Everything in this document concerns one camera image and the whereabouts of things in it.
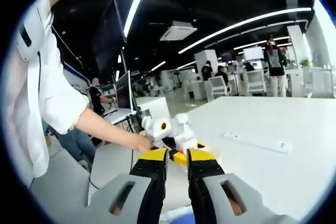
black ceiling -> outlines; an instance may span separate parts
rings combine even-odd
[[[102,13],[110,1],[61,0],[54,7],[54,27],[73,53],[80,58],[83,67],[59,41],[61,55],[66,62],[88,78],[98,75],[95,53],[92,50],[92,39],[97,34]],[[118,0],[123,23],[125,23],[132,1]],[[196,52],[220,39],[266,24],[293,20],[293,17],[289,15],[259,20],[216,36],[181,55],[178,54],[186,46],[213,32],[248,18],[286,9],[287,5],[286,0],[142,0],[128,36],[126,46],[128,68],[132,71],[145,72],[163,60],[166,64],[158,71],[176,68],[193,61],[193,55]],[[297,6],[294,7],[312,7],[312,0],[298,0]],[[311,13],[297,13],[295,18],[310,20]],[[161,36],[174,20],[192,23],[198,30],[183,41],[160,41]],[[258,30],[226,40],[210,49],[216,49],[218,53],[232,50],[237,46],[264,40],[269,34],[275,37],[286,36],[287,30],[285,26]]]

laptop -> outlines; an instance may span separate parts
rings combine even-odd
[[[122,117],[135,114],[132,103],[131,74],[127,71],[116,83],[117,103],[103,114],[104,118],[112,123]]]

person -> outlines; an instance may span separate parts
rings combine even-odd
[[[99,79],[94,78],[91,83],[91,87],[89,90],[91,101],[93,105],[93,111],[95,111],[98,115],[102,116],[105,112],[104,107],[101,105],[102,103],[107,103],[109,105],[112,105],[116,102],[115,98],[106,98],[104,97],[97,86],[99,85]]]
[[[42,119],[59,134],[75,127],[141,152],[152,146],[145,136],[118,128],[87,108],[88,98],[65,78],[56,37],[51,32],[51,8],[58,1],[36,0],[28,9],[19,21],[2,73],[7,151],[16,175],[28,188],[34,178],[48,170]]]
[[[252,66],[252,64],[248,61],[245,62],[245,69],[247,72],[250,72],[250,71],[254,71],[254,67]]]
[[[286,76],[285,66],[287,66],[286,57],[277,47],[273,36],[269,36],[266,49],[264,52],[264,60],[268,63],[269,76],[271,80],[272,96],[278,96],[278,88],[280,96],[286,97]]]
[[[229,78],[227,76],[227,73],[225,72],[226,68],[223,67],[223,66],[218,66],[217,70],[218,70],[218,72],[215,74],[215,76],[222,76],[224,81],[225,81],[226,86],[228,86]]]
[[[54,135],[61,146],[68,151],[68,153],[79,163],[84,161],[81,153],[86,155],[88,160],[93,163],[96,154],[96,148],[92,143],[88,134],[80,131],[77,128],[68,131],[67,134],[62,135],[57,133],[53,127],[48,125],[47,131]]]
[[[204,81],[207,81],[209,78],[211,78],[213,76],[213,70],[212,70],[212,67],[211,67],[211,62],[209,60],[202,67],[201,73],[202,73]]]

white lab coat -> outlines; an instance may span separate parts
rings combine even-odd
[[[17,173],[27,186],[48,169],[49,155],[41,120],[66,134],[89,102],[64,77],[56,37],[51,32],[53,16],[49,0],[37,0],[37,4],[45,28],[39,50],[40,92],[37,56],[24,61],[14,45],[5,69],[7,146]]]

